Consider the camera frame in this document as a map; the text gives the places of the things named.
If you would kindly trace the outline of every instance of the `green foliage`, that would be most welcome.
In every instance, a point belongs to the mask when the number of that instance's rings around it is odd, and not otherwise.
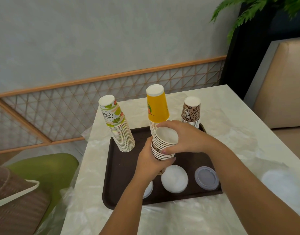
[[[296,13],[300,10],[300,0],[224,0],[215,9],[211,21],[215,22],[219,13],[226,7],[240,3],[249,4],[249,8],[238,17],[238,19],[233,25],[233,28],[228,33],[227,41],[230,42],[235,29],[241,26],[243,23],[246,23],[247,21],[254,18],[255,14],[258,11],[262,11],[265,5],[269,2],[273,2],[277,4],[277,6],[279,6],[280,8],[283,8],[291,18],[294,17]]]

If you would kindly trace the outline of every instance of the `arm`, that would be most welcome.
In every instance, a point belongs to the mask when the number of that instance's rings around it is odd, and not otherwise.
[[[164,154],[205,152],[211,158],[221,185],[248,234],[300,234],[300,216],[273,194],[223,143],[180,121],[158,127],[177,131],[178,144]]]
[[[176,160],[176,158],[165,161],[156,160],[151,152],[151,142],[152,137],[147,139],[140,152],[134,177],[123,192],[100,235],[137,234],[145,189],[160,170],[170,166]]]

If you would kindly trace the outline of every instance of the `floor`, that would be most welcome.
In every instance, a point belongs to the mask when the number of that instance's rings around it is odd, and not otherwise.
[[[0,165],[7,166],[23,159],[38,157],[47,154],[69,153],[73,155],[79,163],[85,153],[87,141],[67,142],[56,145],[44,146],[34,149],[27,149],[21,152],[0,154]]]

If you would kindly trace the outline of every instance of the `brown bag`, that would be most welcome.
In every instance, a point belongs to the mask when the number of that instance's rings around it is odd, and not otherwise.
[[[44,192],[34,189],[38,187],[37,183],[26,181],[8,168],[0,167],[0,205],[3,204],[0,206],[0,234],[27,235],[35,232],[50,203]],[[20,193],[26,189],[32,191]]]

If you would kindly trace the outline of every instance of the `green chair seat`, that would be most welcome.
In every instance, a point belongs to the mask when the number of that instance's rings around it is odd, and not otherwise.
[[[23,179],[39,181],[39,188],[50,197],[50,205],[39,226],[62,198],[60,190],[70,186],[78,165],[73,155],[58,153],[24,159],[7,166]]]

